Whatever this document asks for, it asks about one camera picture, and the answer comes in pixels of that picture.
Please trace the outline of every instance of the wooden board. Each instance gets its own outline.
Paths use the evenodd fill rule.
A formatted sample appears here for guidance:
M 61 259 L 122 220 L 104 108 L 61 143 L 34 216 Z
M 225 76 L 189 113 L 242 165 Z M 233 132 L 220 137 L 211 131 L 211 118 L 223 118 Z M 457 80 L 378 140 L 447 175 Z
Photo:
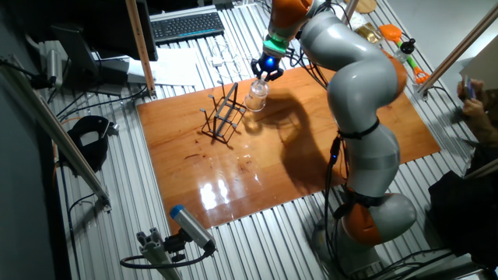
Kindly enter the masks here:
M 373 12 L 376 7 L 377 7 L 376 0 L 359 0 L 358 6 L 356 7 L 355 11 L 362 14 L 366 14 Z
M 239 83 L 239 101 L 252 82 Z M 288 70 L 270 83 L 266 108 L 246 113 L 229 145 L 201 133 L 205 118 L 199 108 L 212 110 L 209 94 L 219 99 L 222 89 L 138 106 L 168 218 L 171 207 L 183 204 L 209 228 L 324 189 L 337 127 L 325 90 L 304 69 Z M 403 163 L 440 151 L 404 94 L 378 116 L 398 138 Z M 342 182 L 339 167 L 336 183 Z

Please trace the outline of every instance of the wooden post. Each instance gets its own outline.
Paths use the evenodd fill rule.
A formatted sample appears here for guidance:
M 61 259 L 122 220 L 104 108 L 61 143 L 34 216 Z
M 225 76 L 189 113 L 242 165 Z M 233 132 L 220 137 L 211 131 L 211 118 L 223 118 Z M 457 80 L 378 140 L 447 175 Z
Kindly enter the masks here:
M 153 71 L 150 68 L 149 56 L 147 55 L 146 40 L 143 38 L 142 25 L 140 23 L 139 11 L 137 9 L 136 0 L 126 0 L 128 15 L 132 22 L 133 34 L 135 42 L 139 50 L 140 61 L 142 61 L 143 73 L 146 77 L 147 89 L 152 98 L 156 98 L 156 86 L 154 85 Z

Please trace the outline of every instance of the person's hand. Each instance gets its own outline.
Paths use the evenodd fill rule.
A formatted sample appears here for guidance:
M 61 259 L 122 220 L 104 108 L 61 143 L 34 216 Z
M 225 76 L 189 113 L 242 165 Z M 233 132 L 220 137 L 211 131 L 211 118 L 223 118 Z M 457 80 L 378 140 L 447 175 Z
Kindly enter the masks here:
M 482 88 L 484 86 L 484 82 L 476 80 L 476 79 L 471 79 L 471 83 L 472 83 L 472 88 L 474 89 L 475 96 L 479 99 L 483 98 Z M 470 98 L 470 96 L 469 96 L 470 94 L 468 93 L 468 90 L 464 89 L 463 81 L 458 82 L 457 93 L 458 93 L 458 98 L 460 98 L 461 101 L 464 101 L 464 100 Z
M 464 109 L 462 112 L 469 117 L 478 117 L 486 113 L 482 102 L 474 98 L 464 102 Z

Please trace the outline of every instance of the computer monitor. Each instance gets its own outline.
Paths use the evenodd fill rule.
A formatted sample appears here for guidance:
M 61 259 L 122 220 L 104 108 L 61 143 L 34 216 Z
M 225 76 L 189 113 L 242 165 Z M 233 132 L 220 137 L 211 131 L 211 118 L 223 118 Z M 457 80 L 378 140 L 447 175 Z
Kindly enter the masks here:
M 8 0 L 11 12 L 35 41 L 59 40 L 71 60 L 64 86 L 88 90 L 105 83 L 122 85 L 128 63 L 95 60 L 128 55 L 140 59 L 124 0 Z M 146 0 L 136 0 L 149 60 L 156 45 Z

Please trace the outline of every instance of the black bag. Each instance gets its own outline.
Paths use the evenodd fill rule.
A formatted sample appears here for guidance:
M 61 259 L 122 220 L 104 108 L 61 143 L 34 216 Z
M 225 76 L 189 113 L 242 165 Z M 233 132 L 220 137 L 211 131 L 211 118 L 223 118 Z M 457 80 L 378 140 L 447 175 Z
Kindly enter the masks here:
M 495 151 L 477 148 L 469 173 L 486 165 Z M 453 171 L 429 188 L 429 218 L 441 239 L 460 256 L 488 268 L 498 266 L 498 199 L 496 174 L 463 180 Z

